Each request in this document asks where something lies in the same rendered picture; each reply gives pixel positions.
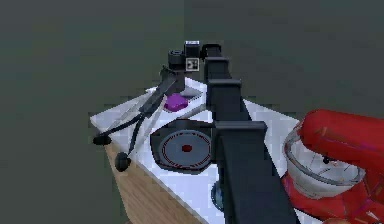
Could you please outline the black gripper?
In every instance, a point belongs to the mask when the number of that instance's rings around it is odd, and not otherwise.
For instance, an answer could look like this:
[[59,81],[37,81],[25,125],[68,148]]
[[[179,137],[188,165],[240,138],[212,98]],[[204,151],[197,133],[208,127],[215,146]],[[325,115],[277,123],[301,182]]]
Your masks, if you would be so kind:
[[124,172],[131,164],[129,155],[134,151],[136,145],[142,145],[155,126],[166,101],[164,96],[180,93],[185,89],[185,54],[182,50],[170,50],[168,52],[168,65],[164,65],[160,71],[162,80],[173,77],[175,83],[161,83],[148,99],[139,101],[132,109],[137,109],[138,114],[131,120],[109,128],[93,138],[95,145],[108,145],[111,143],[110,134],[123,130],[131,125],[128,133],[128,148],[121,149],[115,158],[115,168]]

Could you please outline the purple sponge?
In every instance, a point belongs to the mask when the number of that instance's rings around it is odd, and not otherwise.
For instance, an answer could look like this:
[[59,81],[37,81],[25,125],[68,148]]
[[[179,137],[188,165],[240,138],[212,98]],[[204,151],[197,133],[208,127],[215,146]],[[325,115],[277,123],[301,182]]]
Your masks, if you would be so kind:
[[177,112],[188,106],[188,100],[178,93],[174,93],[167,97],[164,107],[171,112]]

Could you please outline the black hob with grey burner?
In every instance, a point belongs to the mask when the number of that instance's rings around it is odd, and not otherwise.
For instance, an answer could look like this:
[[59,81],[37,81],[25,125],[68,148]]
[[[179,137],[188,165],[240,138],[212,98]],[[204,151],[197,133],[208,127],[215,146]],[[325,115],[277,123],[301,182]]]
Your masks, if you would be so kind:
[[211,163],[212,124],[176,119],[150,135],[156,164],[168,171],[197,175]]

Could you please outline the grey sink basin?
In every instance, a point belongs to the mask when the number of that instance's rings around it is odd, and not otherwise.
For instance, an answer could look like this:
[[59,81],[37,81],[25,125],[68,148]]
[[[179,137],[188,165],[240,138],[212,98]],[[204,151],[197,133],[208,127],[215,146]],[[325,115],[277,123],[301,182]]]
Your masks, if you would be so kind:
[[192,101],[199,98],[202,95],[202,92],[199,89],[186,85],[180,95],[188,101]]

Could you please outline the wooden counter with white top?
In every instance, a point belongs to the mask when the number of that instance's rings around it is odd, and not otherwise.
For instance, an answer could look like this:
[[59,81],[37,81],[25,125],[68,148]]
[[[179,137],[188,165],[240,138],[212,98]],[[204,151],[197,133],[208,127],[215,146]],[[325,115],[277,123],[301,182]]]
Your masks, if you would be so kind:
[[[118,133],[112,134],[112,145],[106,146],[107,155],[113,168],[124,207],[133,224],[160,224],[160,216],[154,215],[154,213],[153,215],[139,215],[139,210],[137,210],[139,207],[135,206],[136,204],[139,206],[138,203],[141,203],[141,201],[139,201],[139,199],[131,200],[128,198],[128,193],[133,194],[133,190],[136,190],[133,188],[133,183],[128,183],[130,179],[127,178],[130,173],[136,176],[139,175],[137,178],[139,178],[140,181],[143,178],[150,177],[152,181],[155,181],[155,183],[161,186],[160,190],[167,192],[165,197],[171,197],[164,199],[164,203],[161,202],[164,206],[166,202],[171,203],[171,199],[178,201],[174,211],[165,211],[165,207],[159,210],[160,215],[164,214],[170,217],[170,221],[165,221],[165,224],[171,224],[171,221],[175,221],[176,224],[225,224],[223,213],[219,212],[214,206],[210,196],[214,182],[219,180],[217,165],[210,165],[198,175],[180,174],[161,169],[156,165],[151,154],[149,134],[152,134],[161,126],[175,120],[177,116],[186,116],[187,118],[197,121],[213,121],[211,112],[207,110],[203,111],[206,85],[190,78],[185,78],[185,85],[185,91],[192,91],[191,94],[196,96],[188,103],[188,107],[178,112],[166,112],[162,110],[161,113],[155,112],[150,119],[146,119],[143,122],[139,131],[139,137],[137,137],[136,148],[131,154],[133,165],[131,165],[126,172],[120,173],[116,171],[114,168],[114,158],[115,154],[120,150],[128,152],[131,140],[130,136],[133,132],[134,125],[133,127],[131,126]],[[100,131],[105,131],[128,121],[138,114],[139,107],[149,98],[155,89],[156,87],[147,89],[146,93],[139,97],[90,117],[92,125]],[[287,170],[287,163],[284,159],[281,146],[284,138],[298,123],[298,120],[248,100],[244,100],[244,103],[248,112],[250,112],[252,120],[266,122],[268,126],[265,140],[266,146],[281,177]]]

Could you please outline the red stand mixer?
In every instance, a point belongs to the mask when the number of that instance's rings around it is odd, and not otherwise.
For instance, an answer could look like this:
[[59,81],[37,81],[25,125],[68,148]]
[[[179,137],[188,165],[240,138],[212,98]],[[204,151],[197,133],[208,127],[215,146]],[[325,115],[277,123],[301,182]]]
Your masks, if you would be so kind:
[[322,222],[384,224],[384,119],[310,111],[283,143],[294,208]]

